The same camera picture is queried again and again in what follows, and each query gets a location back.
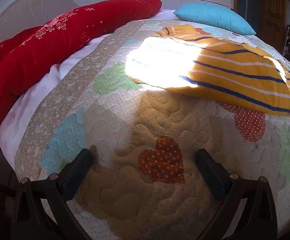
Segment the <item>white bed sheet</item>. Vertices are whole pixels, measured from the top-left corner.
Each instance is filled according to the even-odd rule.
[[[151,19],[175,19],[179,18],[173,14],[175,10],[160,10]],[[97,48],[100,42],[110,34],[103,35],[91,40],[86,46],[72,54],[60,64],[53,65],[50,72],[47,73],[40,81],[34,84],[25,92],[13,105],[0,126],[0,147],[8,163],[14,169],[14,159],[21,143],[32,115],[41,101],[50,91],[66,76],[66,74],[93,50]]]

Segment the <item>red polka dot heart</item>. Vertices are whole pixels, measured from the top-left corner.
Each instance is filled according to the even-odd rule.
[[[156,140],[155,150],[144,150],[138,157],[142,174],[164,183],[185,183],[183,155],[173,138],[162,136]]]
[[[265,114],[227,103],[218,102],[227,111],[235,114],[235,126],[242,137],[248,141],[260,140],[266,130]]]

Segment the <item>bedspread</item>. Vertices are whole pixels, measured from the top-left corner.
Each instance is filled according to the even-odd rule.
[[[136,21],[105,38],[42,101],[18,148],[17,176],[31,180],[60,172],[82,148],[92,151],[94,164],[68,205],[93,239],[195,239],[219,207],[194,162],[200,148],[243,178],[267,177],[279,233],[290,227],[290,117],[127,76],[131,51],[162,28],[182,24]],[[215,38],[258,46],[290,70],[261,41],[191,24]]]

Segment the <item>yellow striped garment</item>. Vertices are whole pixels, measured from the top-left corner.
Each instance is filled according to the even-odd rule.
[[[192,25],[145,39],[127,56],[126,73],[136,83],[290,116],[290,71],[283,62]]]

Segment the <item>wooden door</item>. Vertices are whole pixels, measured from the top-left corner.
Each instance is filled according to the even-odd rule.
[[[285,46],[285,0],[260,0],[257,36],[280,53]]]

